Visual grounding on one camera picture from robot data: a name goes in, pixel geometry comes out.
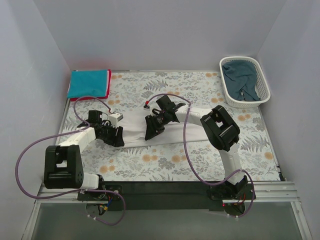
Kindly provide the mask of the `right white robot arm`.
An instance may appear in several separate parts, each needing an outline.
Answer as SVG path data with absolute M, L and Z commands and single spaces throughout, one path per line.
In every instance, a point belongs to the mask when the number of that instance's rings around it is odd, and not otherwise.
M 217 105 L 214 108 L 193 107 L 192 103 L 184 99 L 182 103 L 174 103 L 170 93 L 157 95 L 158 108 L 150 108 L 149 101 L 144 104 L 144 109 L 149 111 L 145 117 L 146 141 L 163 133 L 169 123 L 182 123 L 183 147 L 187 147 L 187 124 L 203 128 L 210 144 L 218 150 L 223 168 L 224 179 L 218 182 L 208 182 L 202 179 L 195 168 L 191 171 L 196 178 L 205 185 L 214 189 L 221 197 L 237 199 L 245 196 L 245 188 L 250 177 L 242 168 L 238 152 L 240 128 L 229 115 L 227 110 Z

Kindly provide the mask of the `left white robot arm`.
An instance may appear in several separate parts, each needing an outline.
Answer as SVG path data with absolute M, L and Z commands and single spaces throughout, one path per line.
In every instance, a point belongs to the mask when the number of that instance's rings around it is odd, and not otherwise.
M 83 170 L 82 152 L 95 140 L 101 140 L 111 147 L 123 147 L 124 128 L 119 122 L 124 118 L 121 113 L 110 113 L 102 119 L 102 112 L 90 110 L 88 119 L 77 127 L 72 134 L 59 145 L 51 145 L 45 151 L 44 186 L 47 189 L 89 190 L 95 200 L 106 196 L 106 187 L 98 174 Z

